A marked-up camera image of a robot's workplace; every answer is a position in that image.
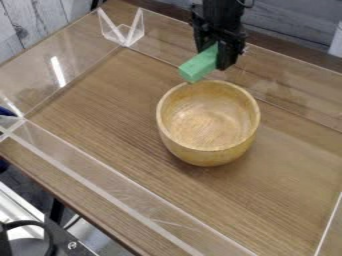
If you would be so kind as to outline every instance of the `wooden table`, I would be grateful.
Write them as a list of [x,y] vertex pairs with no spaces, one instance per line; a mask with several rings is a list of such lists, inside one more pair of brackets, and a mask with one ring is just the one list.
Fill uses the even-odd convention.
[[[129,21],[135,7],[110,1],[105,10]],[[107,43],[99,47],[110,49]],[[290,65],[292,59],[260,48],[252,51],[261,63],[247,57],[226,74],[214,74],[230,78],[262,99],[256,144],[226,166],[190,166],[166,150],[157,131],[155,108],[182,79],[175,67],[126,48],[111,52],[27,118],[257,254],[313,255],[342,191],[341,119],[328,116],[330,110],[342,111],[342,75],[302,62]],[[87,52],[81,53],[79,58],[87,61]],[[289,69],[280,76],[277,68],[282,67]],[[238,75],[242,71],[247,72],[245,76]],[[26,94],[23,107],[36,99],[35,93]],[[189,255],[16,141],[3,141],[0,152],[138,254]],[[83,169],[75,171],[85,175]],[[107,191],[115,189],[110,175],[97,171],[87,175],[105,184]]]

